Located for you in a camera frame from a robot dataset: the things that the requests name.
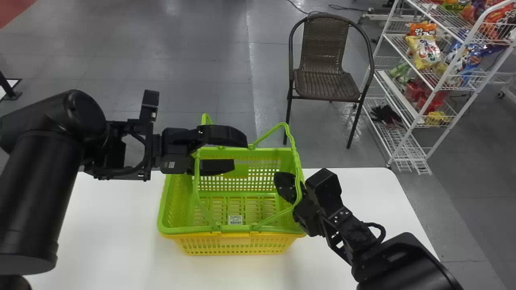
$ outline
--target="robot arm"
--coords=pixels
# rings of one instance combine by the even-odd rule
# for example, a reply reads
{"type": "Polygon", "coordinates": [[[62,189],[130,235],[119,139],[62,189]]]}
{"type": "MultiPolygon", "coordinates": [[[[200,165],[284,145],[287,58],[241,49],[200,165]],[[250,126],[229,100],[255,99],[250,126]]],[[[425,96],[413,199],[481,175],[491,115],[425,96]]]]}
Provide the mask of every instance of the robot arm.
{"type": "MultiPolygon", "coordinates": [[[[289,203],[296,201],[295,176],[275,173],[278,194],[289,203]]],[[[302,199],[294,208],[294,220],[311,237],[326,238],[328,246],[346,263],[359,283],[359,290],[462,290],[451,273],[411,233],[387,241],[385,228],[362,222],[341,199],[335,173],[326,168],[301,186],[302,199]],[[380,230],[375,237],[369,230],[380,230]]]]}
{"type": "MultiPolygon", "coordinates": [[[[106,121],[100,106],[84,92],[70,90],[0,118],[0,147],[10,154],[0,175],[0,288],[30,289],[21,275],[52,270],[57,240],[79,167],[99,180],[146,181],[151,170],[193,174],[191,156],[205,144],[247,147],[239,130],[200,125],[194,130],[166,128],[153,133],[159,93],[146,90],[139,119],[106,121]],[[124,165],[131,135],[144,145],[141,162],[124,165]]],[[[233,160],[201,160],[202,175],[234,170],[233,160]]],[[[296,199],[294,177],[278,172],[278,193],[296,199]]],[[[379,224],[363,223],[340,199],[335,174],[323,169],[301,184],[303,197],[294,219],[310,236],[352,266],[358,289],[461,290],[454,277],[411,234],[388,241],[379,224]],[[375,237],[368,227],[377,227],[375,237]]]]}

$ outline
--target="wicker chair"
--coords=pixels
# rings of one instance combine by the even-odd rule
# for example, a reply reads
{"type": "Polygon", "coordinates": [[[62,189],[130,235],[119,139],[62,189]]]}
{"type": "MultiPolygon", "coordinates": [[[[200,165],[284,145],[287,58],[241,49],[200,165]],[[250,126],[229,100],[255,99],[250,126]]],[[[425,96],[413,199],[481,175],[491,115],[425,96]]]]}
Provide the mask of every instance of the wicker chair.
{"type": "Polygon", "coordinates": [[[302,19],[291,30],[288,39],[288,106],[286,123],[290,120],[293,99],[321,100],[354,103],[358,110],[354,118],[347,148],[351,146],[353,135],[362,111],[365,96],[373,80],[375,64],[373,52],[365,32],[353,21],[338,15],[320,13],[302,19]],[[296,29],[304,23],[303,45],[299,68],[293,68],[292,37],[296,29]],[[342,57],[346,46],[349,26],[357,29],[365,40],[369,55],[369,77],[362,94],[351,75],[342,69],[342,57]]]}

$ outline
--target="shopping basket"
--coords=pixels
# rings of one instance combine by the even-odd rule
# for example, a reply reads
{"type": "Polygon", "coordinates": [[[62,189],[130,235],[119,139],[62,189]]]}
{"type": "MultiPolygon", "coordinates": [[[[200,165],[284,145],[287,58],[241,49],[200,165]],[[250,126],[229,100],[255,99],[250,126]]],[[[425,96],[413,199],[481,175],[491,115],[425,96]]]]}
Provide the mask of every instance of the shopping basket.
{"type": "MultiPolygon", "coordinates": [[[[203,114],[202,124],[212,124],[203,114]]],[[[292,211],[301,200],[301,162],[286,123],[279,123],[247,148],[202,147],[193,154],[194,176],[170,174],[159,205],[158,230],[189,255],[280,254],[305,233],[292,211]],[[290,148],[257,148],[284,127],[290,148]],[[201,159],[233,159],[235,170],[199,176],[201,159]],[[281,198],[274,173],[296,175],[294,204],[281,198]]]]}

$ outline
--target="green handle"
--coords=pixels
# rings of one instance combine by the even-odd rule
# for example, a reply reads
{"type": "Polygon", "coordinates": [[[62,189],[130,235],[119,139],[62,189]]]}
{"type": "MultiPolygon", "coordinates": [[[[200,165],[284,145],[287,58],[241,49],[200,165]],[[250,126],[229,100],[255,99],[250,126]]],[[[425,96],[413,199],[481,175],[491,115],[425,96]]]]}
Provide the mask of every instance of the green handle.
{"type": "MultiPolygon", "coordinates": [[[[201,125],[211,125],[213,124],[212,122],[212,119],[209,117],[208,114],[204,113],[202,115],[202,119],[201,119],[201,125]]],[[[290,141],[290,144],[291,144],[291,149],[292,149],[292,153],[294,155],[294,163],[295,163],[295,175],[296,175],[296,179],[295,179],[295,183],[296,183],[296,201],[294,202],[294,204],[292,204],[290,207],[262,220],[261,222],[259,223],[256,223],[256,224],[252,224],[250,226],[251,228],[251,231],[255,231],[259,228],[261,228],[262,226],[272,222],[272,221],[275,221],[276,219],[282,217],[283,215],[287,214],[287,213],[291,213],[293,210],[294,210],[294,207],[301,201],[301,197],[302,197],[302,193],[301,193],[301,186],[300,186],[300,181],[301,179],[303,178],[303,172],[301,170],[301,161],[299,159],[299,154],[297,153],[297,149],[296,149],[296,142],[294,141],[294,138],[292,137],[292,134],[290,133],[290,128],[288,127],[288,124],[285,123],[285,122],[281,122],[281,123],[278,123],[276,126],[274,126],[273,128],[271,128],[269,131],[267,131],[262,137],[258,138],[255,142],[249,144],[249,150],[254,150],[256,148],[256,145],[258,145],[260,142],[262,142],[263,140],[267,139],[272,133],[274,133],[275,131],[277,131],[279,128],[281,127],[284,127],[285,128],[285,134],[287,135],[289,141],[290,141]]],[[[211,213],[206,209],[206,207],[201,203],[201,198],[199,196],[199,178],[200,178],[200,174],[199,174],[199,165],[200,165],[200,161],[201,161],[201,155],[200,155],[200,152],[199,150],[196,152],[195,154],[195,175],[193,177],[193,194],[195,195],[195,198],[197,200],[197,203],[198,203],[198,206],[199,208],[201,209],[204,217],[208,220],[208,224],[214,229],[214,230],[220,230],[221,228],[221,225],[219,224],[216,224],[215,223],[215,220],[213,219],[211,213]]]]}
{"type": "Polygon", "coordinates": [[[296,201],[290,207],[262,220],[261,222],[259,222],[257,224],[252,224],[251,225],[252,231],[255,231],[255,230],[261,228],[262,226],[264,226],[272,221],[277,220],[278,218],[282,217],[283,215],[285,215],[287,213],[291,213],[294,210],[294,207],[301,201],[302,193],[301,193],[300,181],[301,181],[301,178],[303,177],[303,172],[301,170],[301,161],[299,158],[299,154],[297,153],[297,149],[296,149],[296,142],[294,141],[294,138],[292,137],[292,134],[290,133],[290,128],[288,127],[288,124],[285,122],[278,123],[276,126],[272,127],[269,131],[267,131],[262,137],[258,138],[255,142],[251,143],[249,145],[249,149],[254,149],[256,147],[256,145],[258,145],[258,143],[265,140],[267,137],[269,137],[272,133],[274,133],[281,127],[285,128],[285,134],[287,135],[288,140],[290,141],[292,153],[294,155],[294,163],[295,163],[294,168],[295,168],[295,175],[296,175],[295,183],[296,183],[296,194],[297,194],[296,201]]]}
{"type": "Polygon", "coordinates": [[[201,125],[213,125],[213,121],[207,113],[202,114],[201,125]]]}

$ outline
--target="chair backrest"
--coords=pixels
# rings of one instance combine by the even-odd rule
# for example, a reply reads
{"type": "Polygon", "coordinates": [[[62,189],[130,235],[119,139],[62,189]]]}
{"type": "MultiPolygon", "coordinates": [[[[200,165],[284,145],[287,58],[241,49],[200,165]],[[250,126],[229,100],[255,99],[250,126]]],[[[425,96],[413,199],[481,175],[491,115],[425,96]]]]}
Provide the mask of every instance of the chair backrest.
{"type": "Polygon", "coordinates": [[[304,24],[300,70],[342,72],[349,23],[335,18],[308,19],[304,24]]]}

